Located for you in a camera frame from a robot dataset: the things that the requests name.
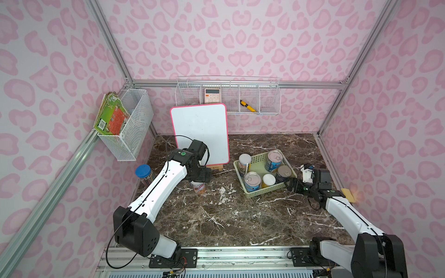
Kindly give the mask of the red white lidded can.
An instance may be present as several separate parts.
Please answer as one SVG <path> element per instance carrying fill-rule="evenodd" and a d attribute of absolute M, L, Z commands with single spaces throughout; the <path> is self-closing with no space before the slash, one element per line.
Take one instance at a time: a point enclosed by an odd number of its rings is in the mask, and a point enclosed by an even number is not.
<path fill-rule="evenodd" d="M 195 193 L 203 194 L 206 191 L 206 185 L 202 182 L 191 182 L 192 188 Z"/>

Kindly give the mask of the dark navy tin can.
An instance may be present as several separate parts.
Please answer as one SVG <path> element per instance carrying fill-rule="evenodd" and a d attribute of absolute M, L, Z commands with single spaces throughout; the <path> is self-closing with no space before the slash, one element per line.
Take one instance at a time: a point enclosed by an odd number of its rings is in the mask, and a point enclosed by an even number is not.
<path fill-rule="evenodd" d="M 292 169 L 287 165 L 281 165 L 278 167 L 277 173 L 275 175 L 276 183 L 284 183 L 290 179 L 292 176 Z"/>

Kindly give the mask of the small yellow white-lid can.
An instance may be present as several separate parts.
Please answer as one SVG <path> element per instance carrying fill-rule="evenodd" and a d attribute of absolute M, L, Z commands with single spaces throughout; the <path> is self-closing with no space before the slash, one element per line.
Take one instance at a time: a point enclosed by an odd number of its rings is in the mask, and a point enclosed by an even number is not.
<path fill-rule="evenodd" d="M 272 174 L 265 174 L 263 176 L 262 188 L 268 188 L 269 186 L 273 186 L 276 183 L 276 178 Z"/>

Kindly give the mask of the blue tin can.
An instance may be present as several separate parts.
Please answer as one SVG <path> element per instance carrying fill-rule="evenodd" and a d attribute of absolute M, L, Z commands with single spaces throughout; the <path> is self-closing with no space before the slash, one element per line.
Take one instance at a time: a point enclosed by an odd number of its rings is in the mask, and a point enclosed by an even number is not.
<path fill-rule="evenodd" d="M 256 172 L 248 172 L 244 176 L 244 185 L 247 192 L 257 191 L 262 183 L 261 176 Z"/>
<path fill-rule="evenodd" d="M 267 154 L 265 170 L 274 173 L 278 170 L 283 162 L 283 155 L 279 150 L 270 151 Z"/>

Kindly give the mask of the green plastic basket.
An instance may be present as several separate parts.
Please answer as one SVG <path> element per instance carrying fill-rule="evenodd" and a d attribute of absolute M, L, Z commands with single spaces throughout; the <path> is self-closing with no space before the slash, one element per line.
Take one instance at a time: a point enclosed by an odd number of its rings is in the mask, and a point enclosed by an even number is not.
<path fill-rule="evenodd" d="M 284 188 L 291 178 L 297 177 L 278 149 L 252 156 L 242 154 L 233 165 L 242 190 L 249 199 Z"/>

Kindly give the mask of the yellow can white lid spoon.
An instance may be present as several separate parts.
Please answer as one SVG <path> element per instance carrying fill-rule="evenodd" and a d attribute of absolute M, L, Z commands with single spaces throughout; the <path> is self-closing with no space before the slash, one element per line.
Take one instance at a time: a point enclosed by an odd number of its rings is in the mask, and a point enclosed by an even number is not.
<path fill-rule="evenodd" d="M 241 177 L 250 171 L 252 157 L 249 154 L 241 154 L 238 161 L 238 169 Z"/>

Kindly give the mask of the blue lid pencil jar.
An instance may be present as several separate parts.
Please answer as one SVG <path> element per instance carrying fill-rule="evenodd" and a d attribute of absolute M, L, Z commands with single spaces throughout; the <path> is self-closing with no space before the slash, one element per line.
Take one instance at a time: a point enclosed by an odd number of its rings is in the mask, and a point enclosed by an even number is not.
<path fill-rule="evenodd" d="M 147 164 L 140 165 L 135 170 L 135 175 L 140 179 L 140 181 L 145 186 L 149 186 L 154 180 L 153 171 L 151 167 Z"/>

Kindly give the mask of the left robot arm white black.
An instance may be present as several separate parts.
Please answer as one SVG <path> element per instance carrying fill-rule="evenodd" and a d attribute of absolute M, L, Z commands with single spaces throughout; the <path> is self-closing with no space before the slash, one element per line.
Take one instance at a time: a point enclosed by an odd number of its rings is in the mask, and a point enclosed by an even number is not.
<path fill-rule="evenodd" d="M 114 240 L 134 253 L 148 257 L 178 259 L 180 245 L 160 234 L 154 222 L 167 198 L 183 180 L 210 181 L 211 170 L 201 164 L 206 151 L 175 149 L 159 175 L 128 207 L 119 206 L 113 214 Z"/>

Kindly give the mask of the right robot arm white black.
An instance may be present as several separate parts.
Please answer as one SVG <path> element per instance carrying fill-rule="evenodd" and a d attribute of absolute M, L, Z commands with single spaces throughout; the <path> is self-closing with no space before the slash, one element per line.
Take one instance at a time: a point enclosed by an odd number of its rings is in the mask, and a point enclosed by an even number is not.
<path fill-rule="evenodd" d="M 331 261 L 355 278 L 407 278 L 408 271 L 402 240 L 382 231 L 355 209 L 344 194 L 328 184 L 304 184 L 297 178 L 285 182 L 288 191 L 307 196 L 331 214 L 355 242 L 353 249 L 331 237 L 314 237 L 308 259 L 315 265 Z"/>

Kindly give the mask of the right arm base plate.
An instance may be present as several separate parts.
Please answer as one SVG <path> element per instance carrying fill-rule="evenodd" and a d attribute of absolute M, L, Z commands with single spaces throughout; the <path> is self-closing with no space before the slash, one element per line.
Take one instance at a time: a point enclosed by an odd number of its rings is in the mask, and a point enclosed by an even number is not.
<path fill-rule="evenodd" d="M 286 257 L 292 260 L 294 267 L 323 267 L 323 268 L 335 268 L 336 263 L 325 259 L 323 257 L 313 257 L 309 253 L 310 249 L 308 247 L 294 247 L 291 248 Z"/>

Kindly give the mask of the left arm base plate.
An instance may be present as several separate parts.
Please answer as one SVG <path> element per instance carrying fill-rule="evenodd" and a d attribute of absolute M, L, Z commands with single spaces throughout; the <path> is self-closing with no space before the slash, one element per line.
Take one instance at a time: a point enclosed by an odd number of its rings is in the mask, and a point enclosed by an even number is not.
<path fill-rule="evenodd" d="M 153 255 L 149 261 L 149 268 L 196 268 L 198 260 L 198 249 L 180 249 L 175 251 L 170 258 Z"/>

